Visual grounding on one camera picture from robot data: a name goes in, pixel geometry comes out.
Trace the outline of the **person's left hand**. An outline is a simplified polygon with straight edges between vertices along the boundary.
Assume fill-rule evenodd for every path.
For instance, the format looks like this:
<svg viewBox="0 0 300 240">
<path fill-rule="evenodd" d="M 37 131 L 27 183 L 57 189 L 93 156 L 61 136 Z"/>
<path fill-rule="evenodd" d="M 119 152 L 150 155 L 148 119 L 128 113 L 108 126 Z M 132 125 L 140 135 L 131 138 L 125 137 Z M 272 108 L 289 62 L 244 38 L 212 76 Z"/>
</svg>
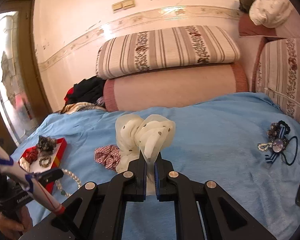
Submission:
<svg viewBox="0 0 300 240">
<path fill-rule="evenodd" d="M 0 231 L 8 239 L 19 239 L 22 233 L 26 233 L 33 227 L 33 220 L 29 210 L 23 206 L 19 211 L 20 222 L 9 219 L 0 212 Z"/>
</svg>

